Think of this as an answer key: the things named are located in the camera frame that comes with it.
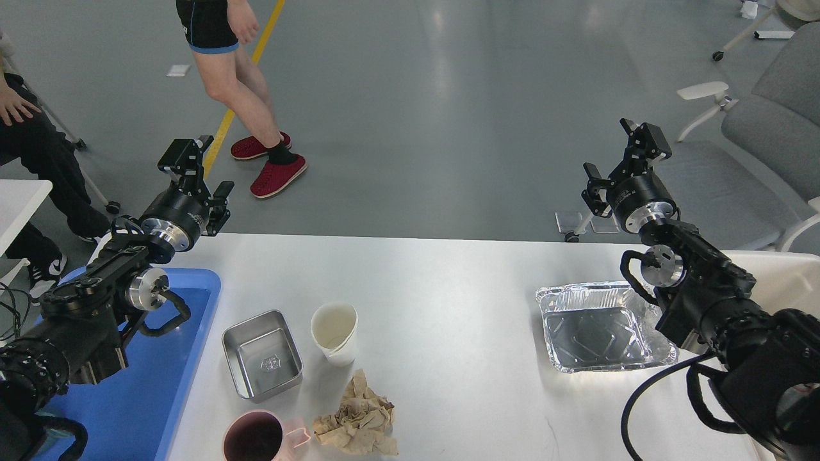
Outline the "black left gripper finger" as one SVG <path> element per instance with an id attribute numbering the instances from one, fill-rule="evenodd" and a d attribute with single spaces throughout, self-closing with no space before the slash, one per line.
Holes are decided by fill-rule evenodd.
<path id="1" fill-rule="evenodd" d="M 228 196 L 233 189 L 234 181 L 222 181 L 206 202 L 208 213 L 203 231 L 205 236 L 216 236 L 231 216 L 227 204 Z"/>
<path id="2" fill-rule="evenodd" d="M 203 155 L 213 140 L 213 135 L 175 139 L 160 157 L 158 169 L 170 176 L 173 187 L 205 188 Z"/>

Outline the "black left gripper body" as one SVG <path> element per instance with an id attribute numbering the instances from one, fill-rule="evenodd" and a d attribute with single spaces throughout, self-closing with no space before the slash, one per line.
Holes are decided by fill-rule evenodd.
<path id="1" fill-rule="evenodd" d="M 206 185 L 176 188 L 170 183 L 141 216 L 142 233 L 166 241 L 176 253 L 189 251 L 204 236 L 206 202 L 211 196 Z"/>

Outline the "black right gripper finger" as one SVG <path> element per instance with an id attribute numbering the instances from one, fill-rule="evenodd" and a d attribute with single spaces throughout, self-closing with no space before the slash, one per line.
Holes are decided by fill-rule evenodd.
<path id="1" fill-rule="evenodd" d="M 582 192 L 582 199 L 594 216 L 599 218 L 611 218 L 612 210 L 609 203 L 602 197 L 601 190 L 611 190 L 617 186 L 617 181 L 610 178 L 603 178 L 592 163 L 584 163 L 583 169 L 587 175 L 587 186 Z"/>
<path id="2" fill-rule="evenodd" d="M 627 118 L 621 118 L 619 123 L 628 135 L 619 174 L 646 174 L 656 163 L 673 155 L 664 132 L 657 125 L 648 122 L 638 125 Z"/>

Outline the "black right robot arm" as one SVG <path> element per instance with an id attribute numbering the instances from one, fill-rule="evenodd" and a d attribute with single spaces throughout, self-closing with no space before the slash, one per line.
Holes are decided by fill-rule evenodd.
<path id="1" fill-rule="evenodd" d="M 817 460 L 817 318 L 799 309 L 767 313 L 751 300 L 755 277 L 697 227 L 675 218 L 676 202 L 653 170 L 656 161 L 671 157 L 661 129 L 626 118 L 620 124 L 628 135 L 623 160 L 606 177 L 584 164 L 583 201 L 595 216 L 615 216 L 647 246 L 644 253 L 623 253 L 619 268 L 641 298 L 661 309 L 657 330 L 676 346 L 696 335 L 707 348 L 651 377 L 629 397 L 621 415 L 628 453 L 639 459 L 628 434 L 638 397 L 685 369 L 689 403 L 703 425 L 749 435 L 784 459 Z"/>

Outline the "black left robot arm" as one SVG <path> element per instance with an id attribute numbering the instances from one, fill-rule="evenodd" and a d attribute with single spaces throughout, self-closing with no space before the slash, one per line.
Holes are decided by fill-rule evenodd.
<path id="1" fill-rule="evenodd" d="M 126 369 L 135 334 L 163 336 L 190 318 L 160 265 L 190 251 L 201 236 L 216 236 L 231 215 L 233 182 L 210 192 L 203 181 L 202 158 L 213 140 L 174 140 L 158 161 L 170 186 L 135 222 L 126 218 L 122 232 L 111 231 L 83 274 L 42 295 L 41 322 L 2 347 L 3 460 L 33 458 L 49 428 L 73 435 L 61 459 L 78 459 L 86 428 L 38 411 L 70 384 L 99 384 Z"/>

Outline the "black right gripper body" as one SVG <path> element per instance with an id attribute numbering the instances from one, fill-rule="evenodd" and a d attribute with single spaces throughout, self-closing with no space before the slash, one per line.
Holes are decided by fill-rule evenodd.
<path id="1" fill-rule="evenodd" d="M 601 190 L 602 197 L 627 233 L 639 234 L 646 224 L 668 220 L 677 212 L 675 201 L 653 169 L 643 175 L 621 175 L 617 166 L 606 178 L 617 181 L 617 186 Z"/>

